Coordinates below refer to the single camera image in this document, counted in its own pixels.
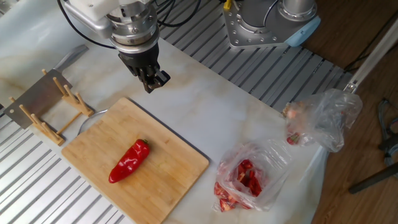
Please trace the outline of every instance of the table surface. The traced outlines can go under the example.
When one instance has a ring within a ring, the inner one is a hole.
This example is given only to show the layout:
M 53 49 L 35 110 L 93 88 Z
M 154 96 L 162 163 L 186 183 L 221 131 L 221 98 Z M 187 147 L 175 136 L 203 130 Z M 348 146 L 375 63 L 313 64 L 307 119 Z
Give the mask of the table surface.
M 47 9 L 45 16 L 55 16 L 53 9 Z M 57 19 L 41 18 L 37 26 L 29 27 L 36 34 L 32 37 L 37 37 L 38 44 L 26 47 L 40 56 L 41 64 L 23 64 L 17 69 L 18 72 L 12 70 L 18 62 L 18 57 L 14 58 L 11 54 L 12 47 L 17 45 L 18 40 L 26 40 L 27 37 L 15 37 L 14 40 L 9 40 L 8 45 L 1 46 L 5 49 L 3 54 L 10 55 L 7 58 L 9 67 L 4 70 L 9 72 L 6 78 L 26 78 L 29 83 L 35 78 L 30 77 L 29 73 L 21 75 L 21 71 L 45 67 L 46 63 L 55 60 L 54 55 L 62 55 L 67 49 L 81 43 L 81 39 L 71 29 L 59 26 Z M 64 42 L 59 48 L 58 41 Z M 67 68 L 63 75 L 73 85 L 72 91 L 79 91 L 96 111 L 109 108 L 121 97 L 130 97 L 210 158 L 208 170 L 177 205 L 166 223 L 262 223 L 264 220 L 269 223 L 308 223 L 320 198 L 326 156 L 326 151 L 316 144 L 290 147 L 295 168 L 269 212 L 234 210 L 218 213 L 212 209 L 215 202 L 212 192 L 216 166 L 223 153 L 239 142 L 260 138 L 279 138 L 283 141 L 284 119 L 276 110 L 166 41 L 160 39 L 159 47 L 160 66 L 172 78 L 164 87 L 151 94 L 147 94 L 142 83 L 129 73 L 118 59 L 117 52 L 95 45 L 89 45 L 90 50 Z M 2 96 L 16 93 L 15 87 L 9 86 L 10 88 L 2 88 Z M 61 101 L 42 118 L 55 129 L 60 129 L 75 113 L 74 108 Z M 64 132 L 66 143 L 62 147 L 75 138 L 83 120 L 84 117 L 78 118 Z M 34 128 L 30 129 L 62 157 L 62 147 L 56 146 Z

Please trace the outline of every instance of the clear plastic bag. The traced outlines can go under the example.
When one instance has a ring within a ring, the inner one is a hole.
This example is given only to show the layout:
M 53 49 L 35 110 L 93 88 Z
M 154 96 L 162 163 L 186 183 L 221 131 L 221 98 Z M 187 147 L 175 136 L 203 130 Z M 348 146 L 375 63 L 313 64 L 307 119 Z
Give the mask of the clear plastic bag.
M 287 146 L 283 141 L 268 139 L 261 144 L 259 141 L 249 142 L 227 151 L 217 168 L 214 190 L 219 200 L 214 208 L 222 212 L 239 207 L 268 211 L 291 170 L 292 157 Z M 246 175 L 239 176 L 242 174 L 240 166 L 248 161 L 251 166 L 243 172 Z M 249 178 L 246 186 L 242 181 L 245 177 Z M 261 188 L 259 191 L 252 191 L 250 184 L 253 180 L 259 185 L 254 188 Z
M 344 146 L 345 129 L 353 125 L 362 106 L 358 95 L 336 89 L 291 103 L 283 112 L 287 142 L 300 146 L 317 142 L 338 152 Z

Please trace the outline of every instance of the metal bracket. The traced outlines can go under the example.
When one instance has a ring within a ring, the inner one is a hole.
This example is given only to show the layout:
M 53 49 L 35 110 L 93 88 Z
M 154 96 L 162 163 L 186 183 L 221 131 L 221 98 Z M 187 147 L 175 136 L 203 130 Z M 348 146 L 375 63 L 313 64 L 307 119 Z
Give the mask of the metal bracket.
M 357 88 L 358 86 L 355 85 L 354 83 L 348 83 L 346 85 L 346 88 L 344 88 L 344 91 L 347 91 L 349 93 L 355 93 Z
M 2 0 L 0 1 L 0 17 L 8 12 L 15 4 L 16 0 Z
M 4 113 L 23 129 L 29 127 L 32 124 L 32 120 L 20 110 L 20 105 L 24 105 L 27 111 L 35 114 L 37 117 L 47 112 L 63 96 L 54 84 L 53 79 L 57 79 L 60 85 L 66 85 L 71 88 L 72 85 L 61 73 L 65 68 L 78 60 L 87 50 L 88 47 L 85 45 L 75 47 L 51 71 L 47 73 L 44 70 L 44 76 L 18 97 L 15 102 L 11 103 Z
M 233 2 L 230 9 L 223 9 L 225 18 L 225 26 L 228 31 L 229 42 L 234 49 L 255 49 L 259 47 L 277 47 L 287 46 L 287 44 L 279 41 L 277 37 L 270 31 L 256 32 L 244 28 L 244 21 L 239 16 L 239 8 L 241 4 L 236 5 Z

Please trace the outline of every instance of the metal plate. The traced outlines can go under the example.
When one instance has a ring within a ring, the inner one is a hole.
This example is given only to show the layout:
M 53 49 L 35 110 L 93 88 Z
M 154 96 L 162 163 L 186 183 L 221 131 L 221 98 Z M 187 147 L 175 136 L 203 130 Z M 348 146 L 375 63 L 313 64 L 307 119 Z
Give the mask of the metal plate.
M 32 85 L 24 94 L 22 94 L 15 102 L 6 108 L 4 113 L 15 121 L 21 128 L 26 129 L 32 124 L 32 121 L 19 108 L 24 105 L 26 109 L 40 117 L 56 102 L 61 100 L 62 93 L 53 81 L 56 77 L 61 86 L 72 85 L 66 80 L 61 73 L 51 69 L 46 75 Z
M 16 0 L 0 0 L 0 16 L 8 12 L 16 3 Z

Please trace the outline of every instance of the red pepper piece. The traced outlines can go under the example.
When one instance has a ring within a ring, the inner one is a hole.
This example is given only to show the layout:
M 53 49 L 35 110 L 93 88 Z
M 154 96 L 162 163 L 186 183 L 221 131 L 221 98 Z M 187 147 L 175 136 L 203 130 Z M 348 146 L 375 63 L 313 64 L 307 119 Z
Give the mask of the red pepper piece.
M 242 182 L 242 180 L 244 179 L 244 176 L 245 176 L 244 172 L 239 173 L 239 174 L 238 174 L 237 180 L 238 180 L 239 182 Z
M 216 182 L 214 185 L 214 195 L 219 196 L 219 198 L 228 198 L 229 193 L 221 187 L 221 185 Z
M 251 178 L 254 178 L 254 171 L 253 170 L 250 170 L 250 172 L 249 172 L 249 178 L 251 179 Z
M 120 159 L 109 175 L 109 183 L 113 184 L 131 175 L 149 155 L 146 140 L 138 139 Z
M 250 179 L 250 183 L 248 185 L 248 187 L 250 188 L 251 193 L 257 197 L 260 193 L 261 193 L 261 186 L 259 181 L 257 180 L 257 178 L 252 178 Z
M 241 165 L 245 168 L 245 171 L 253 168 L 253 164 L 250 162 L 249 159 L 243 160 Z
M 222 212 L 230 211 L 235 208 L 235 204 L 229 202 L 227 199 L 220 199 L 220 209 Z
M 250 183 L 250 178 L 249 178 L 247 175 L 245 175 L 245 176 L 242 178 L 241 183 L 242 183 L 245 187 L 247 187 L 247 186 L 249 185 L 249 183 Z
M 286 139 L 287 143 L 289 143 L 291 145 L 298 144 L 299 140 L 300 140 L 300 134 L 299 133 L 294 133 L 293 135 L 291 135 L 290 137 L 288 137 Z

